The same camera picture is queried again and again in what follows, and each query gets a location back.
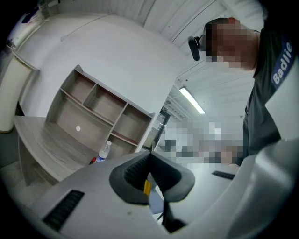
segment black vent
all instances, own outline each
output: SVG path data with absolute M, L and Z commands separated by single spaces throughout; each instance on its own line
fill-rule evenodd
M 134 188 L 144 190 L 145 180 L 150 172 L 149 155 L 129 166 L 124 172 L 124 178 Z
M 168 189 L 176 185 L 182 178 L 182 174 L 176 168 L 155 155 L 151 155 L 151 174 L 164 194 Z
M 56 207 L 44 218 L 44 223 L 52 229 L 59 231 L 71 212 L 75 209 L 84 195 L 77 190 L 70 191 Z
M 235 177 L 234 174 L 223 173 L 223 172 L 220 172 L 220 171 L 214 171 L 212 174 L 215 175 L 215 176 L 218 176 L 218 177 L 224 177 L 224 178 L 229 179 L 229 180 L 233 180 L 234 177 Z

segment dark shirt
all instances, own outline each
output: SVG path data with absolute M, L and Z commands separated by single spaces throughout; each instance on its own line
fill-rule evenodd
M 282 50 L 282 34 L 265 22 L 260 34 L 260 45 L 254 86 L 245 109 L 243 123 L 243 154 L 233 163 L 241 165 L 243 159 L 257 154 L 265 146 L 280 139 L 278 129 L 265 107 L 275 93 L 271 75 Z

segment ceiling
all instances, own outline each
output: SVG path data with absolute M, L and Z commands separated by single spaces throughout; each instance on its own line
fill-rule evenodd
M 189 36 L 201 35 L 205 23 L 218 17 L 235 17 L 245 26 L 260 31 L 263 11 L 254 0 L 61 0 L 60 13 L 87 11 L 113 13 L 140 23 L 145 29 L 159 33 L 188 56 L 169 96 L 170 111 L 178 118 L 232 117 L 244 115 L 244 107 L 253 86 L 253 72 L 224 71 L 211 67 L 201 56 L 195 62 L 187 44 Z M 205 115 L 180 94 L 186 86 L 202 106 Z

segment wall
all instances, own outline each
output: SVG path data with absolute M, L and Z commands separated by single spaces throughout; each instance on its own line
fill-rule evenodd
M 18 53 L 40 68 L 22 101 L 25 115 L 36 117 L 46 116 L 60 85 L 77 64 L 157 115 L 185 60 L 170 42 L 133 21 L 83 13 L 53 17 Z

